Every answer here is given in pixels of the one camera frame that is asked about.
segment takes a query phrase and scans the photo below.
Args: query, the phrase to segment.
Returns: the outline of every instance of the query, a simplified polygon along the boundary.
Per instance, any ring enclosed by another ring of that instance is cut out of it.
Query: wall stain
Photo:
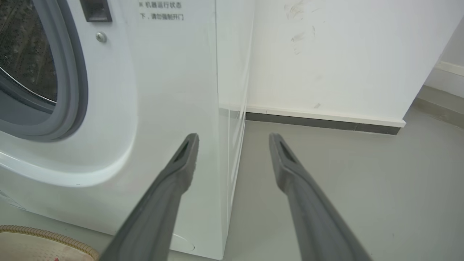
[[[309,3],[309,0],[300,0],[293,4],[284,6],[288,20],[302,20],[304,17],[304,6]]]
[[[301,50],[304,45],[304,38],[305,38],[304,34],[305,32],[299,33],[295,35],[294,37],[292,37],[292,39],[290,40],[290,42],[293,43],[293,52],[295,53],[295,55],[298,55],[301,53]]]

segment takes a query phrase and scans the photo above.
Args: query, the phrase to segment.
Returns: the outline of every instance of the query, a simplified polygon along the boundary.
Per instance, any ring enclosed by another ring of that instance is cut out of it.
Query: gray floor
[[[271,132],[284,137],[373,260],[464,260],[464,131],[414,109],[405,121],[398,136],[247,122],[224,260],[300,260],[271,168]],[[0,223],[39,223],[99,251],[111,239],[25,213],[2,211]],[[171,252],[169,260],[208,259]]]

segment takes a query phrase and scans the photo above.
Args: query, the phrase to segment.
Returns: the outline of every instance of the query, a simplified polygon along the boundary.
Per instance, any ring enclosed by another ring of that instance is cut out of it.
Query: woven basket
[[[37,228],[0,226],[1,261],[97,261],[98,252],[82,242]]]

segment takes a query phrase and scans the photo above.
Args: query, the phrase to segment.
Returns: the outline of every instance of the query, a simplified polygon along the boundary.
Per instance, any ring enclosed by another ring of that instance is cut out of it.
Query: washing machine
[[[222,259],[253,19],[251,0],[0,2],[0,197],[114,235],[198,133],[171,249]]]

